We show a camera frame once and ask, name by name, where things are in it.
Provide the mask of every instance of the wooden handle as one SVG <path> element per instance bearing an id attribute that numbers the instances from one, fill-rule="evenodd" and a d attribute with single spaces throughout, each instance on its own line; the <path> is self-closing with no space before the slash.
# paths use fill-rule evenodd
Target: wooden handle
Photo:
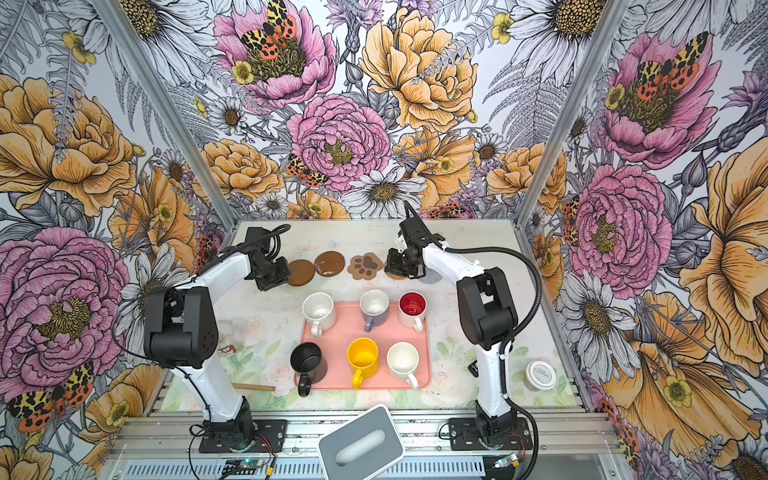
<path id="1" fill-rule="evenodd" d="M 239 390 L 259 390 L 261 392 L 274 392 L 275 387 L 271 385 L 251 385 L 250 383 L 235 383 L 232 386 Z"/>

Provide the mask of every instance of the paw print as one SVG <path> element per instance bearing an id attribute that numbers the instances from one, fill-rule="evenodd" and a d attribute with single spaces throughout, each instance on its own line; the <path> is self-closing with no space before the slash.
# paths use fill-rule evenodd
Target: paw print
<path id="1" fill-rule="evenodd" d="M 382 268 L 384 268 L 384 262 L 375 253 L 368 252 L 362 256 L 352 257 L 346 271 L 350 272 L 355 280 L 373 280 Z"/>

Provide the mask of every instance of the floral tablecloth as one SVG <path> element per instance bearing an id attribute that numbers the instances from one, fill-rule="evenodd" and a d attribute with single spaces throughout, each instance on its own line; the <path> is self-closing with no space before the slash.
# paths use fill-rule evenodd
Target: floral tablecloth
<path id="1" fill-rule="evenodd" d="M 251 223 L 241 227 L 235 243 L 244 238 L 248 224 Z M 278 223 L 258 224 L 272 229 Z M 299 258 L 314 261 L 318 254 L 327 250 L 339 251 L 347 261 L 366 252 L 373 252 L 384 260 L 398 231 L 396 221 L 293 222 L 292 225 L 293 229 L 283 235 L 281 251 L 288 261 Z M 457 247 L 492 244 L 517 247 L 511 225 L 506 221 L 447 220 L 432 222 L 429 226 Z M 523 317 L 533 297 L 533 287 L 525 267 L 514 258 L 501 254 L 483 254 L 479 259 L 485 266 L 499 266 L 505 271 L 518 315 Z M 357 301 L 362 293 L 371 289 L 383 290 L 390 299 L 411 290 L 419 291 L 426 297 L 432 368 L 430 383 L 420 390 L 312 391 L 306 398 L 299 397 L 289 357 L 300 343 L 304 323 L 301 303 L 304 298 L 321 291 L 336 301 Z M 391 409 L 455 409 L 472 408 L 477 398 L 477 379 L 467 370 L 467 365 L 475 360 L 475 352 L 458 323 L 455 288 L 448 281 L 393 280 L 384 272 L 379 272 L 371 281 L 354 280 L 351 274 L 344 271 L 331 278 L 315 276 L 305 286 L 281 286 L 260 293 L 253 281 L 244 280 L 230 289 L 214 309 L 220 337 L 225 343 L 228 339 L 228 343 L 237 350 L 232 356 L 220 356 L 231 381 L 275 386 L 275 392 L 242 391 L 254 410 L 367 409 L 377 403 Z M 525 367 L 536 359 L 554 367 L 558 381 L 552 390 L 539 391 L 526 385 Z M 508 371 L 511 373 L 509 391 L 520 405 L 578 404 L 578 397 L 574 397 L 571 391 L 541 312 L 515 340 Z M 175 379 L 161 408 L 195 410 L 200 406 L 184 385 Z"/>

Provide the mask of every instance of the pink peony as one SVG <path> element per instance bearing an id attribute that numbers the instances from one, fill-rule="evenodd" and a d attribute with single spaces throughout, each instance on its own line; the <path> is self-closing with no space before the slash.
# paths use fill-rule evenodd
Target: pink peony
<path id="1" fill-rule="evenodd" d="M 261 13 L 248 7 L 245 16 L 232 11 L 231 17 L 218 15 L 214 19 L 216 48 L 223 52 L 218 55 L 219 65 L 233 69 L 235 81 L 247 90 L 246 108 L 257 113 L 308 101 L 330 90 L 336 80 L 337 52 L 331 34 L 323 36 L 306 7 L 299 13 L 288 0 L 286 6 L 288 15 L 296 20 L 296 38 L 289 40 L 274 60 L 249 55 L 240 41 L 244 33 L 263 29 L 266 6 Z"/>
<path id="2" fill-rule="evenodd" d="M 637 68 L 644 61 L 663 65 L 674 59 L 685 45 L 672 45 L 672 40 L 659 43 L 642 34 L 619 61 L 619 71 L 608 79 L 611 90 L 605 109 L 591 126 L 593 142 L 616 151 L 630 162 L 643 162 L 651 170 L 666 167 L 680 156 L 707 129 L 717 112 L 707 108 L 712 97 L 720 62 L 710 65 L 712 36 L 698 60 L 699 71 L 682 90 L 660 88 L 648 101 L 637 96 L 640 82 Z"/>
<path id="3" fill-rule="evenodd" d="M 50 392 L 93 362 L 120 354 L 111 325 L 128 269 L 106 243 L 72 228 L 0 245 L 0 393 Z"/>
<path id="4" fill-rule="evenodd" d="M 639 295 L 670 252 L 672 226 L 663 211 L 656 177 L 639 165 L 601 165 L 579 196 L 573 270 L 598 276 L 617 298 Z"/>
<path id="5" fill-rule="evenodd" d="M 312 100 L 293 115 L 288 131 L 293 154 L 310 170 L 330 177 L 331 190 L 346 192 L 349 182 L 389 162 L 389 136 L 384 121 L 371 108 L 331 94 Z"/>

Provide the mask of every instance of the pink tray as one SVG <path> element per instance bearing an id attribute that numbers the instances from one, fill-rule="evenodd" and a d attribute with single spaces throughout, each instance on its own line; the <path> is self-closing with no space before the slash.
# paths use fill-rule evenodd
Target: pink tray
<path id="1" fill-rule="evenodd" d="M 403 326 L 397 320 L 397 302 L 389 302 L 389 318 L 381 326 L 374 326 L 370 332 L 363 329 L 362 313 L 357 302 L 336 302 L 336 324 L 324 331 L 320 338 L 312 336 L 311 327 L 304 322 L 302 342 L 313 342 L 323 351 L 328 362 L 328 373 L 318 383 L 312 384 L 312 390 L 353 390 L 354 371 L 346 359 L 346 349 L 353 340 L 367 336 L 379 347 L 379 371 L 362 382 L 363 390 L 406 390 L 411 387 L 405 380 L 396 379 L 386 365 L 386 353 L 397 342 L 408 342 L 419 351 L 419 367 L 415 371 L 419 388 L 423 389 L 431 379 L 429 368 L 429 341 L 427 325 L 424 332 Z"/>

